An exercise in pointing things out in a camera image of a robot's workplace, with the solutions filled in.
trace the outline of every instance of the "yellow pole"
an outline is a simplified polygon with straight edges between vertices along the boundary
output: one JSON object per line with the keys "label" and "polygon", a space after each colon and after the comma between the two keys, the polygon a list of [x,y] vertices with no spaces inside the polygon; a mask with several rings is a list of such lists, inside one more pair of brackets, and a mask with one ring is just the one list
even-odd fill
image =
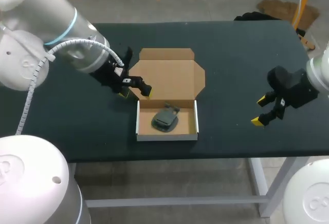
{"label": "yellow pole", "polygon": [[295,15],[293,18],[293,27],[296,30],[298,27],[298,24],[300,22],[300,19],[302,17],[302,14],[304,12],[304,8],[306,6],[307,0],[301,0],[300,3],[297,6],[297,9],[295,11]]}

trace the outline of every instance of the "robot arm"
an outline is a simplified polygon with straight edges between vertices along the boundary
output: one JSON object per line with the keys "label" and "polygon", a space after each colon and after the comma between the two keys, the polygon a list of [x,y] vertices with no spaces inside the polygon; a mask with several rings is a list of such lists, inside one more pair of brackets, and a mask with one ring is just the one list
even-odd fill
{"label": "robot arm", "polygon": [[[129,86],[139,88],[144,96],[150,95],[151,87],[141,77],[129,76],[132,53],[123,63],[109,48],[107,39],[67,0],[0,0],[0,11],[4,25],[2,35],[0,32],[0,82],[5,86],[27,90],[38,62],[44,55],[53,54],[47,54],[44,47],[62,45],[58,54],[113,92],[124,92]],[[45,62],[37,86],[45,80],[48,68]]]}
{"label": "robot arm", "polygon": [[320,93],[329,95],[329,45],[322,55],[306,63],[306,70],[290,73],[277,66],[268,72],[267,82],[273,91],[266,93],[257,103],[263,107],[274,102],[274,108],[252,119],[256,126],[266,126],[276,118],[283,119],[289,106],[299,108],[316,99]]}

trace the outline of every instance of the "table top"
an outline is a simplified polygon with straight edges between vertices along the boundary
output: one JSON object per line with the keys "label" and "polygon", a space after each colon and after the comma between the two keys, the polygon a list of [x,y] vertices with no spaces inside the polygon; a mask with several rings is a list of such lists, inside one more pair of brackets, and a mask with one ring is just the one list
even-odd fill
{"label": "table top", "polygon": [[[50,64],[33,97],[24,134],[52,142],[68,161],[285,157],[329,153],[328,97],[265,128],[250,120],[271,107],[257,100],[271,90],[266,75],[277,65],[293,72],[308,60],[291,25],[283,21],[96,24],[111,48],[192,48],[206,71],[198,95],[198,141],[137,142],[136,100],[124,99],[61,59]],[[26,92],[0,88],[0,137],[14,134]]]}

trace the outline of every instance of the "gray floor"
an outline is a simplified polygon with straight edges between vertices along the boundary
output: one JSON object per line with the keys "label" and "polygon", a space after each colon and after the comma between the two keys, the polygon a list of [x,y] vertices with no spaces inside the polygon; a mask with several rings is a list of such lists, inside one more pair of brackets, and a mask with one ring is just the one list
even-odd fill
{"label": "gray floor", "polygon": [[[255,11],[261,0],[69,0],[93,23],[156,23],[233,20]],[[329,40],[328,0],[309,0],[321,15],[306,37],[317,50]],[[284,158],[263,159],[270,184]],[[77,180],[87,199],[251,194],[244,159],[81,163]],[[260,219],[255,205],[175,206],[91,209],[94,224],[147,223],[284,223],[279,207]]]}

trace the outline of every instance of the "open cardboard box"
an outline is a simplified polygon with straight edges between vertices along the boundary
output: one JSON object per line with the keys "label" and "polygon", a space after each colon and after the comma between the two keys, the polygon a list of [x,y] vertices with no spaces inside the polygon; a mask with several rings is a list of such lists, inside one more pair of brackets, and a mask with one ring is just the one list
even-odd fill
{"label": "open cardboard box", "polygon": [[[129,74],[141,76],[152,86],[149,98],[142,96],[139,89],[131,88],[139,98],[137,141],[197,140],[199,128],[195,97],[205,87],[205,71],[194,62],[190,48],[144,48]],[[180,108],[178,124],[168,133],[151,126],[153,117],[166,102]]]}

